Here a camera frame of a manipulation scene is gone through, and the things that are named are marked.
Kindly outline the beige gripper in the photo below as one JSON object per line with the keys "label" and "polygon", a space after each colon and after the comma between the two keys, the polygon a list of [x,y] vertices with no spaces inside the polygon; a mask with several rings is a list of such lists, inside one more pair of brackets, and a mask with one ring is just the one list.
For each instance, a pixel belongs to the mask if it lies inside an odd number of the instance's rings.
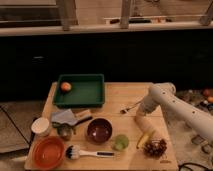
{"label": "beige gripper", "polygon": [[154,131],[153,125],[149,122],[149,120],[146,116],[142,116],[142,115],[137,114],[135,116],[135,122],[142,132]]}

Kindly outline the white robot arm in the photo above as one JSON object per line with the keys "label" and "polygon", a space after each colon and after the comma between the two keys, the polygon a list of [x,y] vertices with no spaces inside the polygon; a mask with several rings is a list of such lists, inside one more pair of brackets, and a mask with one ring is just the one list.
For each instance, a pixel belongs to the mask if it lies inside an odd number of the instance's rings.
{"label": "white robot arm", "polygon": [[145,116],[151,114],[158,106],[167,108],[209,143],[213,143],[213,116],[175,96],[176,87],[172,83],[152,83],[148,94],[140,101],[136,112],[136,123],[142,126]]}

